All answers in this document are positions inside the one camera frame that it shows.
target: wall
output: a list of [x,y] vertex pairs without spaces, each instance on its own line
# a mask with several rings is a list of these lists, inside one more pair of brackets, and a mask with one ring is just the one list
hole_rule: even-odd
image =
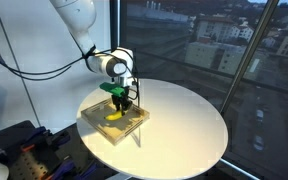
[[[97,18],[89,33],[99,50],[108,49],[109,1],[94,0],[94,3]],[[65,24],[48,0],[0,0],[0,15],[21,70],[50,71],[81,56]],[[3,47],[7,49],[7,44],[4,35],[0,33],[0,50],[5,57],[9,56]],[[7,62],[14,67],[11,60]],[[10,95],[13,99],[7,101],[9,107],[5,109],[16,114],[14,119],[33,118],[32,107],[26,102],[28,97],[21,79],[6,73],[0,73],[0,79],[8,77],[17,84],[5,80],[0,82],[3,87],[6,86],[4,83],[9,83],[7,87],[15,91],[14,95]],[[39,121],[55,133],[75,123],[77,110],[83,99],[100,83],[108,80],[109,78],[89,72],[81,61],[55,79],[42,82],[24,81]]]

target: city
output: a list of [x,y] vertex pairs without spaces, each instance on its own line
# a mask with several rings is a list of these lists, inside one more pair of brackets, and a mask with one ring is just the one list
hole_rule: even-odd
[[[184,86],[220,110],[264,8],[247,0],[132,1],[122,44],[134,49],[140,77]],[[288,178],[287,3],[271,18],[224,119],[228,151]]]

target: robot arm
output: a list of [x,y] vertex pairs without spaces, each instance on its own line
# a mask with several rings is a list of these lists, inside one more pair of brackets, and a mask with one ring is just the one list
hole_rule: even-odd
[[[66,24],[82,53],[84,55],[98,53],[99,51],[88,34],[88,29],[96,19],[93,0],[50,1]],[[117,77],[117,83],[121,87],[132,86],[133,78],[130,71],[133,68],[133,61],[129,56],[133,56],[132,51],[117,48],[111,55],[98,54],[90,56],[86,60],[86,65],[95,73],[104,74],[112,78]]]

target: yellow object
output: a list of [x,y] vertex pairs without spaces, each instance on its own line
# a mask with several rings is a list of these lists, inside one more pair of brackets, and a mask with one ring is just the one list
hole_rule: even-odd
[[122,117],[122,111],[119,110],[119,111],[116,111],[115,113],[112,113],[106,116],[105,119],[109,121],[115,121],[115,120],[120,119],[121,117]]

